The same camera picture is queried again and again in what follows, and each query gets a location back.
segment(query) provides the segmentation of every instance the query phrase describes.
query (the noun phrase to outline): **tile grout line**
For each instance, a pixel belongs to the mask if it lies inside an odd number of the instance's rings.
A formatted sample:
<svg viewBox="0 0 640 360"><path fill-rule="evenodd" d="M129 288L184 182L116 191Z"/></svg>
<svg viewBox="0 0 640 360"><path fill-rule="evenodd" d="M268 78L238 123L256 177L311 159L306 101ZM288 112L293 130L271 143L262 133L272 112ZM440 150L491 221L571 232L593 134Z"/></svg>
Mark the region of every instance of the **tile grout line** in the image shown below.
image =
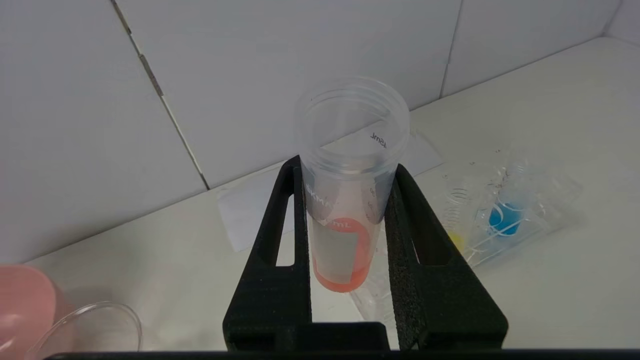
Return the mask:
<svg viewBox="0 0 640 360"><path fill-rule="evenodd" d="M133 45L134 49L136 50L136 54L138 55L138 59L142 63L142 66L145 68L145 72L147 73L147 76L148 76L149 80L151 81L151 85L153 85L154 90L156 91L156 94L158 95L158 97L160 98L160 101L162 102L162 105L164 106L164 110L166 111L167 115L169 116L169 119L171 119L171 122L173 123L173 126L174 126L175 130L178 132L178 136L180 136L180 140L182 141L182 144L183 144L184 148L187 150L187 153L189 154L189 157L191 158L191 162L193 163L193 166L195 166L196 170L198 171L198 174L200 175L200 179L204 183L205 188L207 188L207 190L211 190L211 188L209 187L209 183L207 183L207 180L204 177L204 174L202 173L202 169L200 168L200 165L198 164L198 160L196 160L195 154L193 154L193 151L191 150L191 147L187 143L187 140L184 137L184 134L182 133L182 130L180 129L180 125L178 125L178 122L175 120L175 116L173 115L173 112L171 111L171 108L169 107L169 104L167 103L166 98L164 97L164 93L162 91L162 88L160 87L160 84L158 84L158 82L157 82L156 76L151 71L151 67L149 66L149 62L147 61L147 58L145 57L145 55L142 52L140 52L140 47L138 47L138 44L133 39L133 34L132 34L132 31L131 31L131 28L129 27L127 21L125 20L124 15L122 14L122 11L120 11L120 7L118 6L118 4L116 3L115 0L109 0L109 1L111 2L111 5L113 6L113 9L116 11L116 14L118 15L118 18L120 19L120 23L122 23L122 26L124 27L125 31L127 32L127 35L129 36L129 40L131 41L131 44Z"/></svg>
<svg viewBox="0 0 640 360"><path fill-rule="evenodd" d="M451 63L451 54L453 53L453 43L456 41L456 35L458 34L458 26L460 25L460 14L462 14L462 4L465 0L460 0L460 7L458 8L458 17L456 18L456 25L453 28L453 36L451 37L451 46L449 46L449 56L447 57L447 66L444 68L444 74L442 75L442 84L440 85L440 96L438 99L442 99L444 95L444 85L447 81L447 75L449 74L449 64Z"/></svg>
<svg viewBox="0 0 640 360"><path fill-rule="evenodd" d="M607 33L609 32L609 29L611 28L611 24L613 23L613 19L616 18L616 16L620 12L620 8L621 7L622 7L622 0L620 0L618 2L618 6L616 7L616 11L613 12L613 16L611 16L611 18L607 21L607 23L604 24L604 28L602 28L602 34L600 34L601 37L606 37L607 36Z"/></svg>

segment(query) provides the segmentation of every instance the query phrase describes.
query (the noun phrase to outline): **white tile wall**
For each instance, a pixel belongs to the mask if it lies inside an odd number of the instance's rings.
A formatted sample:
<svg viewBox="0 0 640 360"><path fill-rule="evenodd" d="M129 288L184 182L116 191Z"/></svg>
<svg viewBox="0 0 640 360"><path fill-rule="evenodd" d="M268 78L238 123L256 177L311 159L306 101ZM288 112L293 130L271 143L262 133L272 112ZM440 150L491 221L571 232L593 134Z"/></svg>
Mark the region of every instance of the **white tile wall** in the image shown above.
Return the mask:
<svg viewBox="0 0 640 360"><path fill-rule="evenodd" d="M205 190L109 1L2 1L0 69L0 263Z"/></svg>
<svg viewBox="0 0 640 360"><path fill-rule="evenodd" d="M618 4L618 0L465 0L444 95L600 36Z"/></svg>
<svg viewBox="0 0 640 360"><path fill-rule="evenodd" d="M293 104L364 75L438 98L459 1L121 0L211 186L296 154Z"/></svg>
<svg viewBox="0 0 640 360"><path fill-rule="evenodd" d="M640 0L622 0L607 36L640 45Z"/></svg>

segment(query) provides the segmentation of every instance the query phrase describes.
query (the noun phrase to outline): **pink cup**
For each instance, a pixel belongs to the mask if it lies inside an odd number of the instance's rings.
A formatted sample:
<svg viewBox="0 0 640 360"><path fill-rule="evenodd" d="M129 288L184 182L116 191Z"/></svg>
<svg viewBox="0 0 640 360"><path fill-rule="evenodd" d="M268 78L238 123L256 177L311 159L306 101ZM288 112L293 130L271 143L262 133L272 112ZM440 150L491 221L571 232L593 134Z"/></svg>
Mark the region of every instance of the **pink cup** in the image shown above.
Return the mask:
<svg viewBox="0 0 640 360"><path fill-rule="evenodd" d="M0 360L23 359L58 320L70 313L58 287L41 271L26 265L0 265ZM61 341L59 351L72 346Z"/></svg>

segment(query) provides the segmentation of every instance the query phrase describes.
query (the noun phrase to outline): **clear plastic cup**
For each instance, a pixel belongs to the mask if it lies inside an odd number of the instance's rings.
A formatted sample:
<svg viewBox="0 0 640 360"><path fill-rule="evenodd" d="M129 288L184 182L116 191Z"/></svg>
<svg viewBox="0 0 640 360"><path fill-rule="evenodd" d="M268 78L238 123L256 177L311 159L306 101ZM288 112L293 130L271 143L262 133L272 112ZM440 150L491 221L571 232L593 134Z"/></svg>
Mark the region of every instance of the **clear plastic cup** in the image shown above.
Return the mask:
<svg viewBox="0 0 640 360"><path fill-rule="evenodd" d="M96 302L53 325L27 351L25 360L42 360L60 352L134 352L141 344L142 326L129 306Z"/></svg>
<svg viewBox="0 0 640 360"><path fill-rule="evenodd" d="M329 290L367 277L409 121L403 98L367 78L322 83L296 103L312 262Z"/></svg>

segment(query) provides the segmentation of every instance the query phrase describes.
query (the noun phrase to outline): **red liquid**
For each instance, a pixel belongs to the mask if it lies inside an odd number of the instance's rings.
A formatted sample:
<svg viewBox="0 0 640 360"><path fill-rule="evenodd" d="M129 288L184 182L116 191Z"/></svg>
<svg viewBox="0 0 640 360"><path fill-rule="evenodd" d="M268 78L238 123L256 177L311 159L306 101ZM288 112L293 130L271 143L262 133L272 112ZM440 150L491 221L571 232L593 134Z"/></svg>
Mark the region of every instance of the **red liquid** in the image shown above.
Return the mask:
<svg viewBox="0 0 640 360"><path fill-rule="evenodd" d="M357 289L367 278L369 274L369 268L371 267L371 259L369 258L369 247L371 246L371 239L369 233L361 223L353 220L352 218L337 218L334 221L339 223L348 223L350 228L342 228L329 223L327 227L334 231L340 231L342 233L358 233L358 243L356 244L355 261L353 262L353 270L351 273L351 280L348 284L339 284L329 281L320 275L317 271L316 257L312 254L314 263L314 273L316 279L325 288L335 291L337 293L347 293Z"/></svg>

